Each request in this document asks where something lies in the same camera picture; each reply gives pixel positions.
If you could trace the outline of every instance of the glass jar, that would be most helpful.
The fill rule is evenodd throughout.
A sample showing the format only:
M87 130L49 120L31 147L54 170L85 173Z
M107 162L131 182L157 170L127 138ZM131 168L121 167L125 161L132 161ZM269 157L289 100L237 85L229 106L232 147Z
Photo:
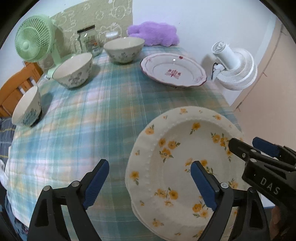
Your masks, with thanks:
M102 53L94 25L78 30L77 34L82 53L91 52L94 57Z

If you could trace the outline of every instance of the white plate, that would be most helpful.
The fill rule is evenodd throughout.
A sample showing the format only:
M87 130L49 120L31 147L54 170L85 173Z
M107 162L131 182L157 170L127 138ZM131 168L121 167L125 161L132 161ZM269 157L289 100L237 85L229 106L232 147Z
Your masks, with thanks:
M200 160L220 182L246 190L244 161L231 154L227 140L242 139L225 117L200 107L181 107L155 118L138 136L126 168L125 182L136 217L166 240L200 237L212 210L204 205L191 178ZM234 221L234 210L226 232Z
M153 80L176 87L200 86L207 80L203 67L185 56L157 53L141 62L144 74Z

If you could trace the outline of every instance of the stuffed animal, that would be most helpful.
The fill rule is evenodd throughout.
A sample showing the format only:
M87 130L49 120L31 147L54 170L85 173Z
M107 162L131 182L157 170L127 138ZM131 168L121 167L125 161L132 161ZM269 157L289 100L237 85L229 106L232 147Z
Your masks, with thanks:
M145 40L146 46L163 45L169 47L180 43L175 26L166 23L144 22L131 25L127 29L128 36Z

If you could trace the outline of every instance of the wooden chair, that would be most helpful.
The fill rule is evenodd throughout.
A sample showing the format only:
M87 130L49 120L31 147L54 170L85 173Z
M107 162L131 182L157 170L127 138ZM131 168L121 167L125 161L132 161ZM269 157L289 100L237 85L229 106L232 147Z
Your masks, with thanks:
M15 107L23 94L18 87L25 92L33 85L30 77L37 83L43 74L37 63L25 63L26 66L13 75L0 89L0 117L12 116Z

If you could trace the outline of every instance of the metal bolt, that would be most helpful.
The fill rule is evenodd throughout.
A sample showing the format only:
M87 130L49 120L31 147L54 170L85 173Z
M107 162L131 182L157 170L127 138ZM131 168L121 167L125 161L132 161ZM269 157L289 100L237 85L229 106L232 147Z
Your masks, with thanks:
M79 186L79 181L74 181L72 182L72 187L78 187Z
M43 188L44 191L48 191L49 189L50 189L50 186L48 185Z
M229 185L227 183L221 183L221 187L226 189L229 187Z

